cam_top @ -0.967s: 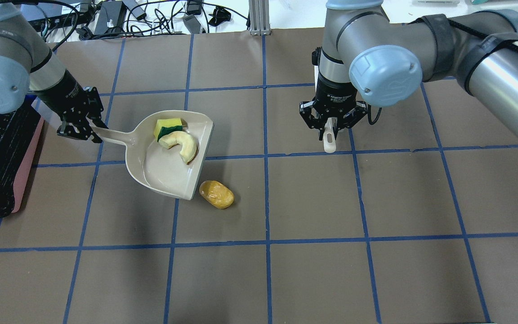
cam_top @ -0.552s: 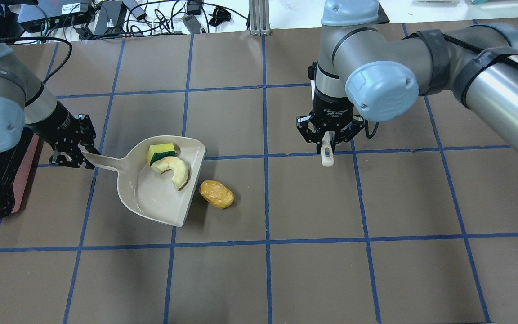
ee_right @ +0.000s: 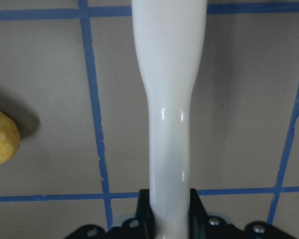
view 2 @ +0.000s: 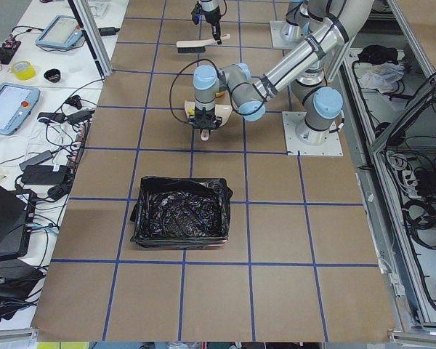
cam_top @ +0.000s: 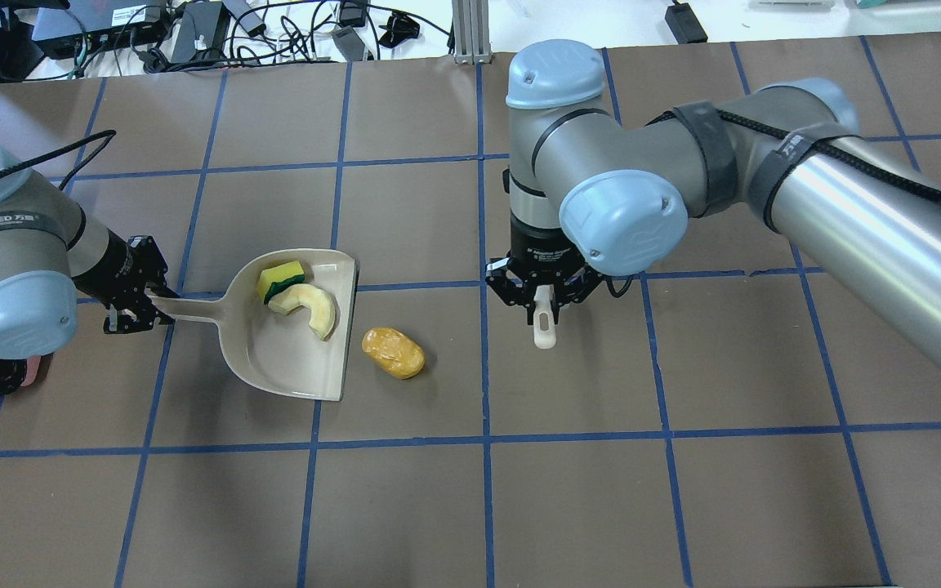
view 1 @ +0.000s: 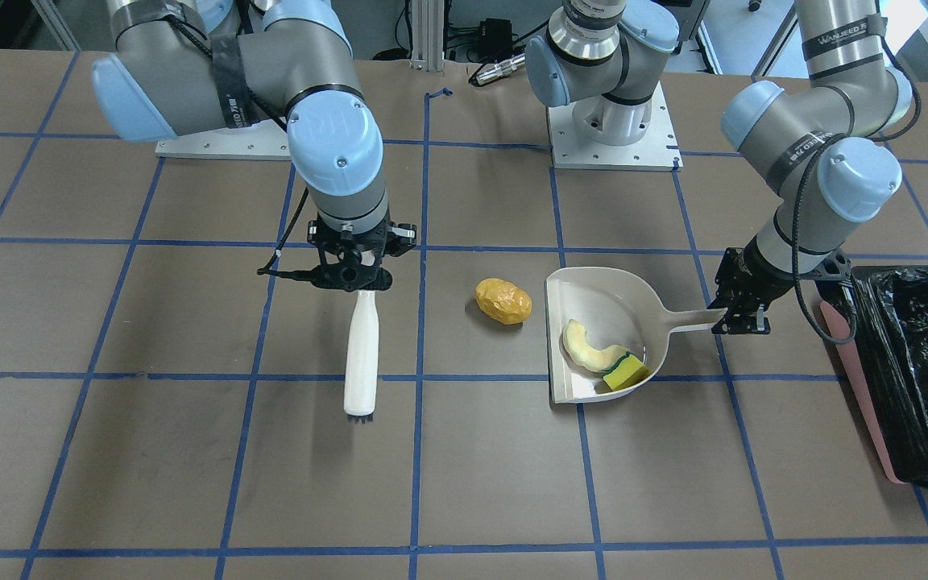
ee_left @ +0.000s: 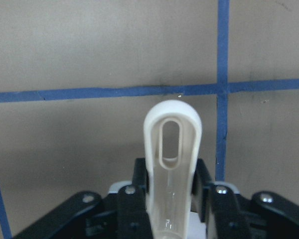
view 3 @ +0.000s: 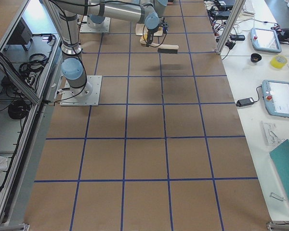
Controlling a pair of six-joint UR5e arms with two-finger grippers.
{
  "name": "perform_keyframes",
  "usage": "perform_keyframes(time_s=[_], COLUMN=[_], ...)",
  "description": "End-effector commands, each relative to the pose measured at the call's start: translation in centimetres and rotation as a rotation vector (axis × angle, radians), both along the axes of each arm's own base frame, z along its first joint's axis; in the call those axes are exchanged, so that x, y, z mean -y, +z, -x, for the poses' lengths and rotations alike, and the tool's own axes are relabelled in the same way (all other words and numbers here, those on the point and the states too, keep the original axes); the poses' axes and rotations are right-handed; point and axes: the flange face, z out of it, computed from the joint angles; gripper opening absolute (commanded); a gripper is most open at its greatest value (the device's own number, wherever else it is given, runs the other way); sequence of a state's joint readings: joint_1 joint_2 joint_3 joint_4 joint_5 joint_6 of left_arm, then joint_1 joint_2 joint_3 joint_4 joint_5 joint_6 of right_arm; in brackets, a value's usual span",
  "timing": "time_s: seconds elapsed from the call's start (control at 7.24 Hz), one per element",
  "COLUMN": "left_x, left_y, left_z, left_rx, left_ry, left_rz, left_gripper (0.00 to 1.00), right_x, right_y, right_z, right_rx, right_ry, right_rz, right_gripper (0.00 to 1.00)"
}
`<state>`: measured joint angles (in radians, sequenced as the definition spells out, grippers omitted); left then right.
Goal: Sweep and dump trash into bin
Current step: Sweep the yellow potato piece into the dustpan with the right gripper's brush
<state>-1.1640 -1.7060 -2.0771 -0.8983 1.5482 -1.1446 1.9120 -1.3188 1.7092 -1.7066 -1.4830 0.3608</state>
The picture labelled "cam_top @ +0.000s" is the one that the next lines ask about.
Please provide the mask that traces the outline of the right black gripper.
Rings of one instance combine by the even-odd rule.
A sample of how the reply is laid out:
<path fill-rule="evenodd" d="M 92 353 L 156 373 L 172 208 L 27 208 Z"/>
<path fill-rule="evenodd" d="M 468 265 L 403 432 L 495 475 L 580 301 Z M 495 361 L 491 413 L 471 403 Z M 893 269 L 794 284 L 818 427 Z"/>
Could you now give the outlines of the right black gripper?
<path fill-rule="evenodd" d="M 508 306 L 533 310 L 538 287 L 552 287 L 551 309 L 579 304 L 605 280 L 572 246 L 512 248 L 507 256 L 490 258 L 485 282 Z"/>

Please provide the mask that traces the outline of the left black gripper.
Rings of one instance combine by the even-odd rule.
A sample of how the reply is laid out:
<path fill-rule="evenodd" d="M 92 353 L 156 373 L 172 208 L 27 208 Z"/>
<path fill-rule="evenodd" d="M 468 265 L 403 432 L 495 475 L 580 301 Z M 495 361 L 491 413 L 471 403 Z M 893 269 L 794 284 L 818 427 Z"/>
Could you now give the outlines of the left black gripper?
<path fill-rule="evenodd" d="M 127 239 L 110 235 L 102 264 L 100 298 L 107 308 L 102 332 L 107 335 L 148 332 L 156 327 L 159 310 L 146 291 L 157 297 L 179 298 L 167 284 L 167 262 L 150 235 Z"/>

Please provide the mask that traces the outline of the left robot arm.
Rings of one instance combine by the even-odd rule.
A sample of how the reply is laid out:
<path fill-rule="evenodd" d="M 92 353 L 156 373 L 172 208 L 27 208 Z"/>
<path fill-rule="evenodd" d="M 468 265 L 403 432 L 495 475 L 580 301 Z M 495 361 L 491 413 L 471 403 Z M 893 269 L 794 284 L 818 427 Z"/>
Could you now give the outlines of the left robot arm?
<path fill-rule="evenodd" d="M 120 238 L 37 167 L 0 145 L 0 359 L 67 346 L 80 296 L 107 309 L 108 334 L 172 323 L 153 303 L 172 296 L 156 242 Z"/>

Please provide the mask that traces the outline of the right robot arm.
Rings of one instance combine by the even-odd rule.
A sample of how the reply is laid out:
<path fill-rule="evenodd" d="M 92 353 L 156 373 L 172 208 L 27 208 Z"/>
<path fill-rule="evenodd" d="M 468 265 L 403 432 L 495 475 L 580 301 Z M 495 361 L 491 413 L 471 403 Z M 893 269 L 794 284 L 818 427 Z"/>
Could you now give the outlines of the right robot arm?
<path fill-rule="evenodd" d="M 627 130 L 606 110 L 598 50 L 565 38 L 509 64 L 507 254 L 484 268 L 554 346 L 560 310 L 669 256 L 689 221 L 743 203 L 941 368 L 941 189 L 860 137 L 824 78 Z"/>

